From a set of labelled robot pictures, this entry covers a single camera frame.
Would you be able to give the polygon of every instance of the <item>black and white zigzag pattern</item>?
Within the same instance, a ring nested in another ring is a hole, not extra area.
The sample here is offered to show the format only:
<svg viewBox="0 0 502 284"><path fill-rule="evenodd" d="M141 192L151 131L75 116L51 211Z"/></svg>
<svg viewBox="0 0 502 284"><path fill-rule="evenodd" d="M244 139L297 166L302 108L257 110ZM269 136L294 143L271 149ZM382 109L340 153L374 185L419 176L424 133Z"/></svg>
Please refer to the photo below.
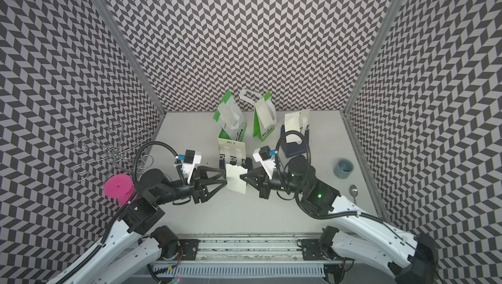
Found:
<svg viewBox="0 0 502 284"><path fill-rule="evenodd" d="M390 1L105 0L168 111L242 88L278 110L341 109Z"/></svg>
<svg viewBox="0 0 502 284"><path fill-rule="evenodd" d="M406 0L350 116L394 223L502 283L502 0Z"/></svg>
<svg viewBox="0 0 502 284"><path fill-rule="evenodd" d="M0 0L0 20L0 282L34 282L82 254L117 208L105 162L68 179L101 153L77 155L73 142L110 142L104 127L121 120L134 146L161 115L89 0Z"/></svg>

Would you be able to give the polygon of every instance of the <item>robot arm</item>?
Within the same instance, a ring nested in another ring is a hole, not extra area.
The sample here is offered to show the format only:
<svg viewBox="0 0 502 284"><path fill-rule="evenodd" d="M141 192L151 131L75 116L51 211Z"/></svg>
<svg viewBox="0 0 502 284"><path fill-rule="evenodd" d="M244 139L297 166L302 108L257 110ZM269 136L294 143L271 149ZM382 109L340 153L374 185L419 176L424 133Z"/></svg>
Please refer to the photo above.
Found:
<svg viewBox="0 0 502 284"><path fill-rule="evenodd" d="M184 161L181 169L188 180L184 178L170 182L159 169L147 171L135 183L138 197L119 210L106 239L98 239L48 284L119 284L161 256L176 258L179 254L178 237L167 226L161 226L139 247L113 262L165 214L160 204L187 197L193 198L194 203L206 202L226 185L225 170L196 167L200 163L200 153L187 150L185 155L177 156L176 159ZM218 186L209 191L208 185L213 184Z"/></svg>
<svg viewBox="0 0 502 284"><path fill-rule="evenodd" d="M438 260L434 239L426 234L415 236L370 215L335 188L317 179L315 169L307 166L302 156L294 157L288 163L286 182L282 183L273 159L275 154L268 146L257 149L253 157L261 167L241 175L241 179L256 188L260 198L264 199L269 198L270 190L285 191L284 186L289 186L293 192L304 183L299 188L302 210L314 218L332 219L333 223L358 235L349 235L328 226L319 240L320 250L326 258L339 256L364 262L389 274L398 284L433 282ZM307 168L310 168L308 178L302 180Z"/></svg>

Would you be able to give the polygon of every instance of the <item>dark blue paper box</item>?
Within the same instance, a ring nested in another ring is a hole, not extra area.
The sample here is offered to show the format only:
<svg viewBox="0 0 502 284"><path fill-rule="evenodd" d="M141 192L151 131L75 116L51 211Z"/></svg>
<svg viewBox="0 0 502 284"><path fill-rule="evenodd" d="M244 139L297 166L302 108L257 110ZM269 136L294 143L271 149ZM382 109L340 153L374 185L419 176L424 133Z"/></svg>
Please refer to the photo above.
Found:
<svg viewBox="0 0 502 284"><path fill-rule="evenodd" d="M284 125L281 126L281 136L285 133ZM305 130L305 140L308 142L309 141L309 133L310 129L307 128ZM284 151L284 154L286 155L286 158L291 158L294 157L295 155L301 155L307 152L307 149L305 148L304 143L297 144L297 143L286 143L286 140L281 143L281 149Z"/></svg>

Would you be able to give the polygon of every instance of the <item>metal wire rack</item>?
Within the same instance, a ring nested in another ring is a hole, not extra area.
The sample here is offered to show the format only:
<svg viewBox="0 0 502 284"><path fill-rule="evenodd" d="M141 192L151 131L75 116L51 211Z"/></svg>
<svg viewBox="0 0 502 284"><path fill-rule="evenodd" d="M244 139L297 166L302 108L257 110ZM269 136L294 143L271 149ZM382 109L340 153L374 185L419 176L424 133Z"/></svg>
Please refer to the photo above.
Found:
<svg viewBox="0 0 502 284"><path fill-rule="evenodd" d="M115 137L113 137L114 141L107 146L105 146L105 144L98 142L94 139L91 139L89 137L82 137L82 138L79 138L75 141L75 143L74 143L75 146L74 146L73 150L77 154L83 154L83 153L87 152L89 150L89 145L87 145L87 144L93 143L93 144L97 145L98 148L100 148L103 151L105 156L101 159L83 162L83 163L80 163L80 164L77 164L77 165L71 167L70 173L69 173L69 178L71 180L76 181L76 182L81 182L81 181L86 180L87 178L89 178L89 176L91 176L91 173L85 169L85 166L89 165L91 163L98 163L98 162L102 162L102 161L107 161L109 164L109 170L108 170L107 174L110 174L111 172L113 172L113 170L115 168L117 168L121 171L124 171L124 172L131 172L130 169L123 167L121 165L122 163L119 163L121 161L125 162L126 160L133 159L133 158L130 158L127 156L127 152L132 150L133 148L131 147L131 148L124 149L121 146L122 141L123 141L123 139L122 139L123 123L119 122L119 121L112 121L107 126L106 129L107 129L108 133L113 133L116 135ZM148 134L145 129L139 130L138 135L141 139L141 141L138 145L141 145L142 143L144 143L148 140L147 139ZM152 166L153 162L154 162L154 158L151 155L143 155L141 157L139 171L142 172L143 170L150 168Z"/></svg>

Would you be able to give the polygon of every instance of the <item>white table surface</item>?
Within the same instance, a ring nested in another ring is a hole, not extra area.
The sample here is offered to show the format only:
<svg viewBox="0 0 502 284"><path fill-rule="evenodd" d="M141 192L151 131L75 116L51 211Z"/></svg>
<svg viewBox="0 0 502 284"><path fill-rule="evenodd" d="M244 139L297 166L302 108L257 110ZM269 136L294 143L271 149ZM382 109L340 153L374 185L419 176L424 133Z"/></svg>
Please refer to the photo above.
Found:
<svg viewBox="0 0 502 284"><path fill-rule="evenodd" d="M277 112L276 129L265 141L253 137L253 113L244 115L248 127L243 141L246 153L252 157L253 151L265 145L275 148L280 136L284 114ZM167 113L156 140L169 144L178 154L191 149L202 152L201 165L219 167L218 134L220 128L212 119L213 113ZM310 113L310 150L312 166L316 176L326 184L348 196L348 188L355 184L359 189L357 205L376 215L368 188L357 163L355 152L338 111L313 111ZM154 146L150 152L154 157L151 168L158 168L173 180L177 179L174 157L161 146ZM347 179L339 179L333 174L335 163L349 159L354 164L354 171ZM261 199L259 192L247 186L246 194L220 190L205 203L194 204L191 201L181 206L171 203L161 205L166 214L154 226L167 225L177 234L295 234L321 233L327 225L337 226L333 220L315 220L298 208L294 200L281 200L272 191L269 199Z"/></svg>

